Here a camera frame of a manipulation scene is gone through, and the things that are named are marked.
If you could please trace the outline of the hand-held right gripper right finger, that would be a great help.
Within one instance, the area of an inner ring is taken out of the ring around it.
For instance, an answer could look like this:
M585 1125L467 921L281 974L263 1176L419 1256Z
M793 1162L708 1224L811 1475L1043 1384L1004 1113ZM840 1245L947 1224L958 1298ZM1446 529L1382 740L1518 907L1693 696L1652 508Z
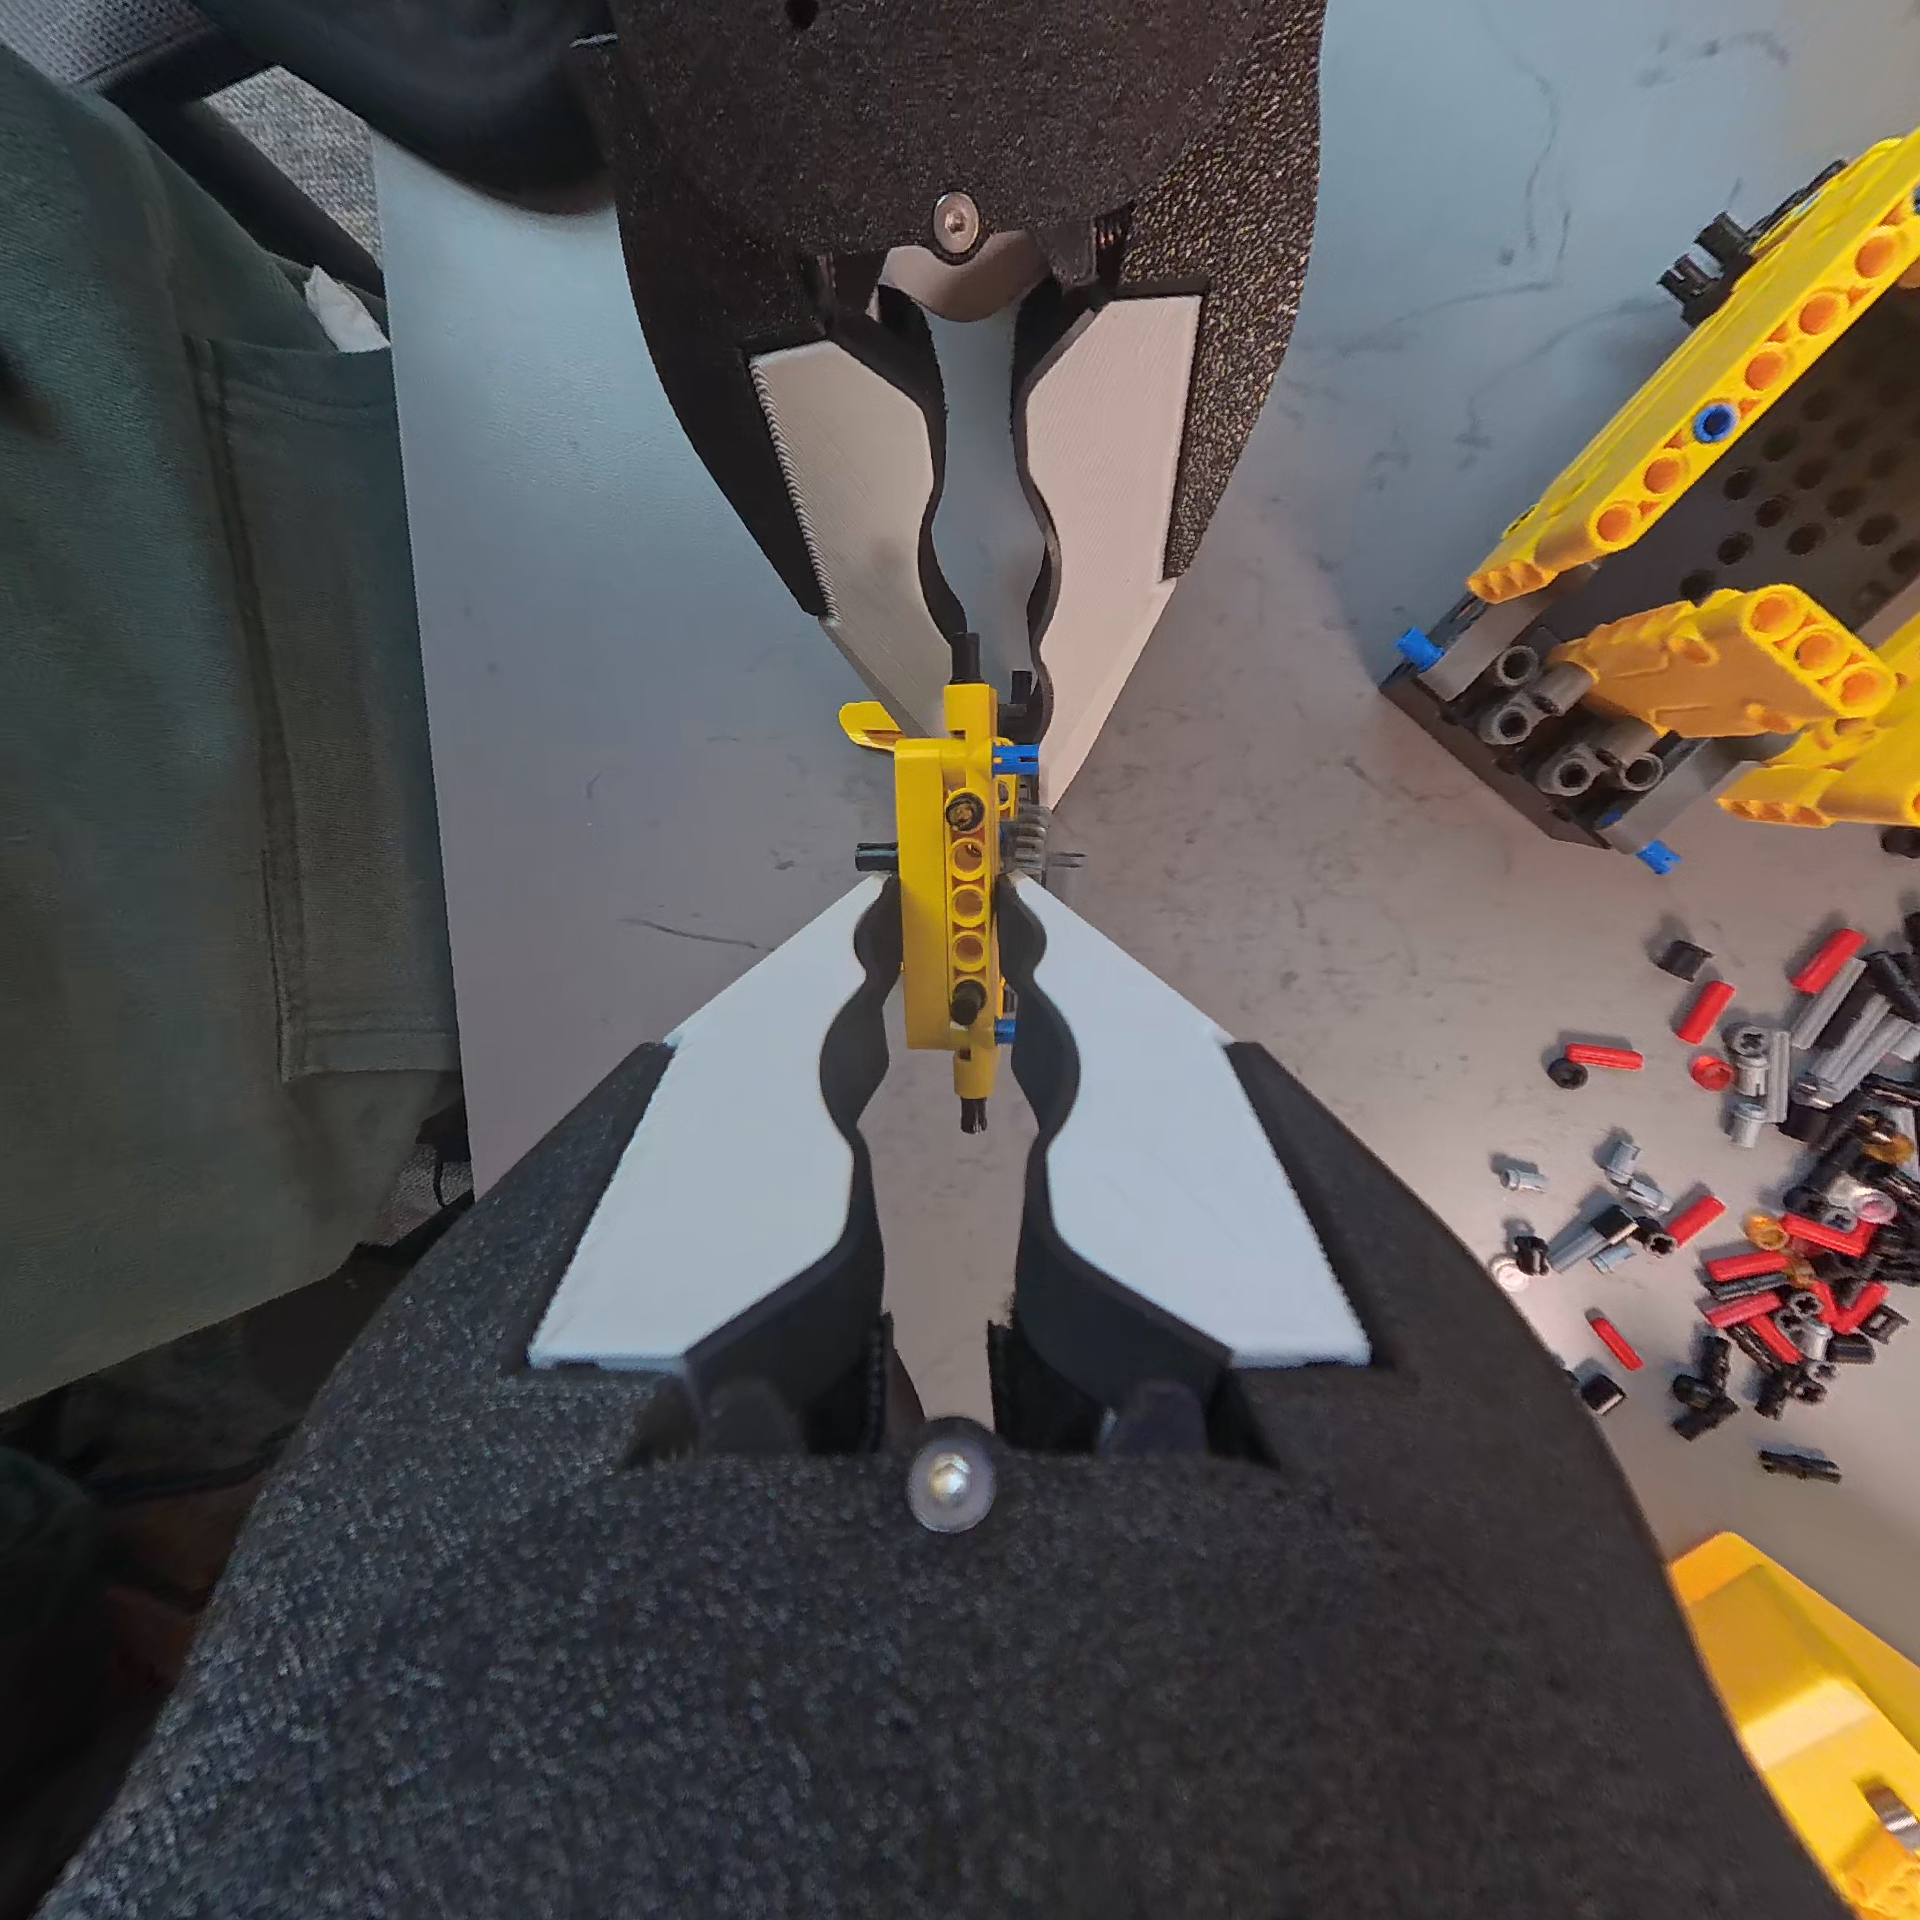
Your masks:
M1051 1368L1299 1368L1371 1343L1233 1037L1029 879L1001 889L1034 1117L1014 1311Z

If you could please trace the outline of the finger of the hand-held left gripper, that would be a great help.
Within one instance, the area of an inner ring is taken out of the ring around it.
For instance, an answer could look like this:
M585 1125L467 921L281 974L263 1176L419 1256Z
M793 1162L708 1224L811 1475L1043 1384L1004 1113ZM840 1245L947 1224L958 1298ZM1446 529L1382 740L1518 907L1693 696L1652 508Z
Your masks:
M1113 297L1076 313L1014 396L1023 494L1046 539L1029 610L1046 806L1087 763L1171 597L1166 539L1197 316L1192 291Z
M947 396L931 334L829 334L749 363L824 610L903 734L943 734L966 614L935 551Z

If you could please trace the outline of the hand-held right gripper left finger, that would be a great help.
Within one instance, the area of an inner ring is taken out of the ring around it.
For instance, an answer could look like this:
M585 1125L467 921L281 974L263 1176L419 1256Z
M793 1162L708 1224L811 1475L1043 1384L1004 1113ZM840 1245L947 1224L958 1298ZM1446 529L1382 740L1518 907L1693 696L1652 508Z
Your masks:
M878 1311L860 1119L898 900L860 879L679 1021L528 1343L539 1373L841 1373Z

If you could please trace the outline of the yellow lego panel with pins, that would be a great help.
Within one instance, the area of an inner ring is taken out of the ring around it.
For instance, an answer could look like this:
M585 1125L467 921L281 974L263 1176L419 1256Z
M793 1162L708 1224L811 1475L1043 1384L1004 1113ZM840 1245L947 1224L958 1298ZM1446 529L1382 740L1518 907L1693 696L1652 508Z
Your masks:
M947 921L943 921L943 824L940 810L953 788L974 783L988 794L998 817L997 740L1023 737L1033 679L1014 679L1014 714L1001 721L998 691L979 667L974 633L953 645L953 674L937 700L935 729L900 737L891 752L893 798L893 879L900 907L900 1018L913 1051L940 1051L953 1072L958 1125L966 1137L988 1126L998 1051L1014 1036L1014 998L1001 982L998 921L997 933L997 1009L974 1032L953 1032L947 1018Z

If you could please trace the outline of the pile of small lego pins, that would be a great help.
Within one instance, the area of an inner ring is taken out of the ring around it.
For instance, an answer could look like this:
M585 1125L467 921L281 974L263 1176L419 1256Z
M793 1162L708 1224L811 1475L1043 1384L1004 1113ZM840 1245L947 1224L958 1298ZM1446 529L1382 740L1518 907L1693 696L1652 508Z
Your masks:
M1780 1002L1754 1002L1721 955L1665 931L1646 947L1672 982L1667 1036L1733 1157L1783 1150L1751 1200L1704 1176L1660 1181L1641 1139L1611 1126L1571 1214L1503 1224L1490 1281L1523 1302L1543 1283L1667 1283L1667 1356L1632 1305L1585 1302L1590 1356L1565 1357L1600 1422L1632 1384L1684 1446L1736 1435L1769 1480L1840 1482L1786 1422L1836 1402L1915 1326L1915 900L1873 940L1831 923L1788 955Z

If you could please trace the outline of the yellow lego robot body model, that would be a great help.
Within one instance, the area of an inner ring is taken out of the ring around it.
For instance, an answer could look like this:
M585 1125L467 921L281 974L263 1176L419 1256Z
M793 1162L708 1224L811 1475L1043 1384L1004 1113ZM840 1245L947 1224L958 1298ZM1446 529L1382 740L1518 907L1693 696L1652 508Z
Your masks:
M1684 334L1383 700L1540 832L1665 874L1698 802L1915 832L1915 134L1662 289Z

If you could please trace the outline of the person's dark trouser leg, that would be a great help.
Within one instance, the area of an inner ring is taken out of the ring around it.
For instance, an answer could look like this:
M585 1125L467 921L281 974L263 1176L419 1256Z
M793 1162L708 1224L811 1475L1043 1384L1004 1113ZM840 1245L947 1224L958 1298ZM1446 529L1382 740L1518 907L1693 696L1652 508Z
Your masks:
M559 198L604 160L572 47L606 3L199 3L240 50L497 198Z

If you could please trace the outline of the yellow plastic bin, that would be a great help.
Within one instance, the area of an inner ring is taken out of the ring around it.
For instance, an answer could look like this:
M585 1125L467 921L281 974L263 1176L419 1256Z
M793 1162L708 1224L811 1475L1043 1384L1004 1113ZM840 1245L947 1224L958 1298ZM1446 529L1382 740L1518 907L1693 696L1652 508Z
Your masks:
M1915 1916L1915 1661L1748 1538L1667 1565L1717 1697L1853 1916Z

